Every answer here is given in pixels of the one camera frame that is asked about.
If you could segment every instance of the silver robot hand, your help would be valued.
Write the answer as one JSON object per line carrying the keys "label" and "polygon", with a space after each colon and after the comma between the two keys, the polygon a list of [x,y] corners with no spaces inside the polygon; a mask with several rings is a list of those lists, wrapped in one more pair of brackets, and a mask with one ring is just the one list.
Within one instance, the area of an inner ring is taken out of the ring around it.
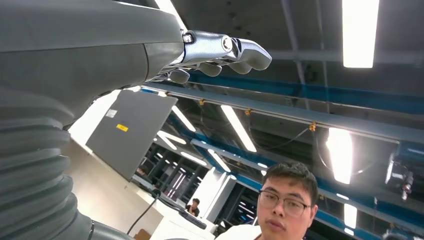
{"label": "silver robot hand", "polygon": [[247,39],[191,30],[185,32],[182,39],[184,52],[165,66],[153,81],[171,80],[182,84],[190,77],[187,71],[194,70],[216,77],[225,65],[239,74],[247,74],[252,69],[265,70],[272,60],[265,49]]}

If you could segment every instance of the white column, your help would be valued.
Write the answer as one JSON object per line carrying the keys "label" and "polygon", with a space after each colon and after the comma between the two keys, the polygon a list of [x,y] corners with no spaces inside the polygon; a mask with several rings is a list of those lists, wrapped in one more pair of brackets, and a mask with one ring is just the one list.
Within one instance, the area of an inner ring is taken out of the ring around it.
{"label": "white column", "polygon": [[206,211],[204,218],[212,223],[215,222],[235,185],[236,180],[232,179],[231,176],[227,176],[214,200],[210,204],[209,209]]}
{"label": "white column", "polygon": [[197,187],[188,204],[192,204],[193,199],[199,199],[199,217],[204,218],[213,203],[215,197],[226,180],[227,173],[221,173],[212,167],[204,176],[200,185]]}

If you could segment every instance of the white label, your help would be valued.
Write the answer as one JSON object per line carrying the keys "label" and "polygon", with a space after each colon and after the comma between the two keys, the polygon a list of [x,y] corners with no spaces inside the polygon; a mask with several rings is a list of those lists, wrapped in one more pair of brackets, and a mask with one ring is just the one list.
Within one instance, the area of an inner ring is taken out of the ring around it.
{"label": "white label", "polygon": [[106,112],[106,117],[113,119],[115,117],[115,115],[117,114],[117,112],[118,112],[117,110],[109,109]]}

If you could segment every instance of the industrial ceiling structure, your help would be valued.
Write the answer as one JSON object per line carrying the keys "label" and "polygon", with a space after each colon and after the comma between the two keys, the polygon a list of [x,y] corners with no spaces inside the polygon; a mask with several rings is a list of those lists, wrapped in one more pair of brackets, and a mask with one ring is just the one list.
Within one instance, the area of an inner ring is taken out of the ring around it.
{"label": "industrial ceiling structure", "polygon": [[[149,0],[122,2],[155,7]],[[318,180],[319,222],[359,239],[380,239],[391,224],[424,235],[424,34],[418,30],[424,1],[380,1],[372,68],[344,67],[342,0],[172,2],[188,29],[253,40],[273,58],[267,70],[246,75],[224,69],[217,77],[192,72],[184,85],[147,83],[146,92],[178,98],[195,127],[171,114],[164,129],[189,143],[176,143],[179,148],[225,171],[213,150],[256,190],[266,166],[302,162]],[[222,105],[234,109],[255,151]],[[350,132],[349,184],[335,179],[329,128]],[[407,159],[404,151],[415,154],[408,156],[414,161],[407,164],[413,169],[407,200],[398,184],[386,183],[390,161]],[[357,208],[356,226],[346,223],[346,204]]]}

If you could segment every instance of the ceiling light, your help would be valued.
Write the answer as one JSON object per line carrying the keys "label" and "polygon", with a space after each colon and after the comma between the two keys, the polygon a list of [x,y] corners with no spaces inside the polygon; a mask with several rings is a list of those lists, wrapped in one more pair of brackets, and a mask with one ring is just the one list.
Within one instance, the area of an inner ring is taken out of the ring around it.
{"label": "ceiling light", "polygon": [[268,166],[263,164],[263,163],[258,162],[257,164],[259,165],[259,167],[262,167],[262,168],[265,168],[265,169],[268,168]]}
{"label": "ceiling light", "polygon": [[357,227],[357,213],[356,207],[345,203],[344,204],[344,224],[352,229]]}
{"label": "ceiling light", "polygon": [[181,152],[181,155],[182,155],[183,157],[187,158],[187,159],[190,159],[191,161],[193,161],[193,162],[195,162],[195,163],[197,163],[197,164],[200,164],[200,165],[203,165],[203,166],[208,165],[205,161],[200,160],[200,159],[198,159],[197,157],[192,156],[192,155],[190,155],[190,154],[188,154],[188,153],[185,153],[185,152],[183,152],[183,151]]}
{"label": "ceiling light", "polygon": [[171,149],[177,150],[177,146],[175,146],[171,141],[168,140],[166,136],[164,136],[161,132],[158,132],[157,135],[160,139],[162,139]]}
{"label": "ceiling light", "polygon": [[181,120],[181,122],[188,128],[188,130],[190,130],[192,132],[196,132],[196,128],[186,118],[186,116],[184,116],[184,114],[180,111],[180,109],[177,106],[172,106],[172,111]]}
{"label": "ceiling light", "polygon": [[343,0],[343,65],[372,68],[379,0]]}
{"label": "ceiling light", "polygon": [[251,152],[256,152],[256,148],[253,145],[253,142],[246,133],[246,130],[243,128],[242,123],[240,122],[233,108],[228,105],[221,105],[221,109],[224,112],[226,118],[231,123],[235,132],[238,134],[238,137],[243,142],[244,147]]}
{"label": "ceiling light", "polygon": [[242,205],[238,205],[241,209],[244,209],[244,210],[246,210],[247,212],[249,212],[249,213],[251,213],[251,214],[254,214],[251,210],[249,210],[249,209],[247,209],[247,208],[245,208],[244,206],[242,206]]}
{"label": "ceiling light", "polygon": [[224,161],[220,158],[220,156],[218,156],[218,154],[215,153],[214,150],[212,149],[208,149],[207,150],[210,155],[212,155],[212,157],[215,159],[215,161],[226,171],[226,172],[231,172],[230,168],[224,163]]}
{"label": "ceiling light", "polygon": [[349,131],[331,127],[329,130],[327,147],[334,179],[344,184],[351,182],[353,146]]}
{"label": "ceiling light", "polygon": [[168,139],[174,140],[174,141],[175,141],[175,142],[177,142],[177,143],[180,143],[180,144],[187,144],[187,142],[186,142],[186,141],[184,141],[182,138],[179,138],[179,137],[177,137],[177,136],[174,136],[174,135],[169,134],[169,133],[167,133],[167,132],[164,132],[164,131],[162,131],[162,130],[160,130],[159,132],[157,132],[157,135],[159,135],[159,133],[160,133],[160,134],[162,134],[164,137],[166,137],[166,138],[168,138]]}
{"label": "ceiling light", "polygon": [[349,228],[345,228],[345,229],[344,229],[344,232],[345,232],[345,233],[347,233],[347,234],[349,234],[349,235],[352,235],[352,236],[354,236],[354,235],[355,235],[354,231],[353,231],[353,230],[351,230],[351,229],[349,229]]}
{"label": "ceiling light", "polygon": [[342,199],[346,199],[349,200],[349,198],[347,196],[343,196],[341,194],[336,193],[337,197],[342,198]]}
{"label": "ceiling light", "polygon": [[179,24],[179,27],[182,30],[187,31],[187,27],[184,25],[183,20],[181,20],[180,15],[178,15],[178,12],[175,9],[174,5],[172,4],[171,0],[154,0],[154,1],[156,2],[160,10],[174,15],[176,18],[176,21]]}
{"label": "ceiling light", "polygon": [[164,92],[164,91],[159,91],[159,92],[157,93],[157,95],[159,95],[159,96],[161,96],[161,97],[167,97],[167,93],[166,93],[166,92]]}

